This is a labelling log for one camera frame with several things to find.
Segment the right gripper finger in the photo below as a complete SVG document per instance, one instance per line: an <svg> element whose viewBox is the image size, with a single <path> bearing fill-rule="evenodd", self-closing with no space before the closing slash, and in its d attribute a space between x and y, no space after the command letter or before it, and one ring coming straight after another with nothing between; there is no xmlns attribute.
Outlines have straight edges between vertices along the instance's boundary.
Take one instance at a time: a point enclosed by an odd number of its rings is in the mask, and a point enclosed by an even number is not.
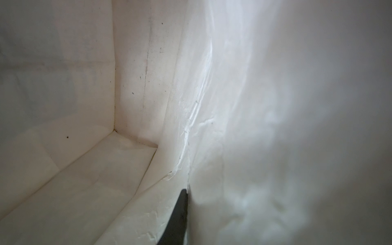
<svg viewBox="0 0 392 245"><path fill-rule="evenodd" d="M188 193L182 189L157 245L183 245L187 229Z"/></svg>

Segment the cream canvas tote bag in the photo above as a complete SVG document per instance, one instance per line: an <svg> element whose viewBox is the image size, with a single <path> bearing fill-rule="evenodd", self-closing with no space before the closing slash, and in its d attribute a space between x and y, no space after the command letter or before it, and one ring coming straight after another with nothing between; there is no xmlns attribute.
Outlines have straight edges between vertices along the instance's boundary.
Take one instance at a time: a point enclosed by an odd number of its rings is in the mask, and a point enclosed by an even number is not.
<svg viewBox="0 0 392 245"><path fill-rule="evenodd" d="M392 242L391 1L1 1L1 244Z"/></svg>

